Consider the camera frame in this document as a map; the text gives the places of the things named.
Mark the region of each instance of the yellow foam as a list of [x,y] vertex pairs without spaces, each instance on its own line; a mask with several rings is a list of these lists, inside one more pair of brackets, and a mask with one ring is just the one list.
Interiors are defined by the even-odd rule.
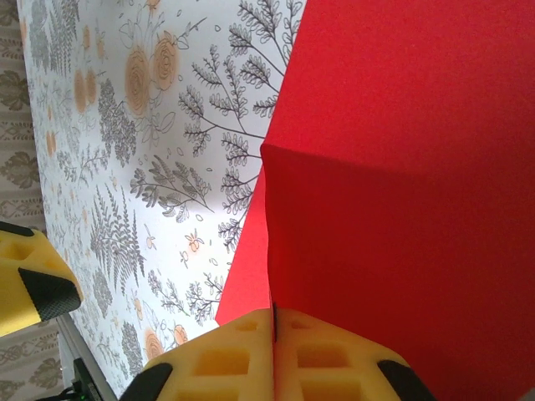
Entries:
[[173,367],[158,401],[272,401],[271,318],[251,312],[151,360]]
[[377,366],[385,359],[409,366],[397,353],[294,310],[279,308],[277,321],[277,401],[399,401]]
[[33,236],[20,236],[0,230],[0,336],[41,322],[19,267],[70,280],[82,299],[76,277],[42,232],[33,230]]

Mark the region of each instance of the black rubber corner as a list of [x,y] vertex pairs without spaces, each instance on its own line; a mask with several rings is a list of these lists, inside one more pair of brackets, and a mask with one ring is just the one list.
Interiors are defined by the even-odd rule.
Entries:
[[80,306],[78,291],[70,280],[22,267],[18,268],[18,274],[43,322]]
[[135,376],[119,401],[156,401],[172,371],[169,363],[158,363],[144,370]]
[[401,401],[436,401],[414,370],[396,361],[380,361],[377,366]]
[[14,224],[0,221],[0,230],[17,234],[18,236],[33,236],[33,231],[27,227],[15,226]]

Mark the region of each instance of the red folded paper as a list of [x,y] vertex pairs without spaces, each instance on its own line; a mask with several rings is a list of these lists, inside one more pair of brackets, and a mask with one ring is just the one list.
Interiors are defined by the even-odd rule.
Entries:
[[262,148],[273,300],[393,348],[438,399],[535,385],[534,21],[308,0]]
[[266,180],[263,170],[260,170],[243,233],[217,309],[216,320],[220,325],[250,311],[271,307],[265,188]]

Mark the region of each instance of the floral wrapping paper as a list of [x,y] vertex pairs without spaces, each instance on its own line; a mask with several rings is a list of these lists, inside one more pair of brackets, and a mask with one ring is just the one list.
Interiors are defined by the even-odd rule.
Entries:
[[19,0],[50,241],[119,395],[217,326],[296,0]]

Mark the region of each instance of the orange flower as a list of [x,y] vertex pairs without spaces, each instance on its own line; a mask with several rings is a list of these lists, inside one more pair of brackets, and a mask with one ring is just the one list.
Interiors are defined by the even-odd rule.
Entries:
[[142,48],[136,47],[126,61],[125,92],[126,102],[132,113],[145,116],[149,103],[149,62]]
[[106,57],[106,51],[104,50],[104,33],[97,36],[97,56],[99,56],[100,61],[104,60]]
[[74,73],[74,101],[78,112],[83,113],[85,111],[85,79],[79,69]]
[[175,330],[173,332],[173,335],[175,336],[175,341],[178,345],[182,345],[187,341],[187,333],[183,326],[180,324],[175,326]]
[[147,0],[147,3],[145,3],[147,6],[149,6],[150,15],[158,8],[158,4],[160,3],[160,0]]
[[91,32],[89,31],[89,27],[86,25],[84,27],[84,50],[87,50],[90,45],[91,45]]
[[201,247],[201,244],[204,244],[204,241],[197,236],[197,229],[189,236],[184,236],[190,242],[190,248],[193,252],[197,252]]
[[56,134],[54,132],[47,131],[47,153],[52,157],[56,152]]
[[156,45],[153,68],[156,86],[167,90],[175,80],[176,49],[171,34],[164,31],[164,35],[164,38],[160,39]]
[[97,79],[92,69],[89,69],[85,76],[85,88],[87,91],[87,100],[93,104],[97,99]]
[[138,298],[136,298],[134,300],[134,307],[135,307],[135,312],[137,313],[137,318],[141,320],[143,320],[143,309],[141,309],[141,302]]
[[149,360],[159,357],[164,353],[164,348],[161,346],[160,340],[150,328],[147,328],[145,331],[145,352]]

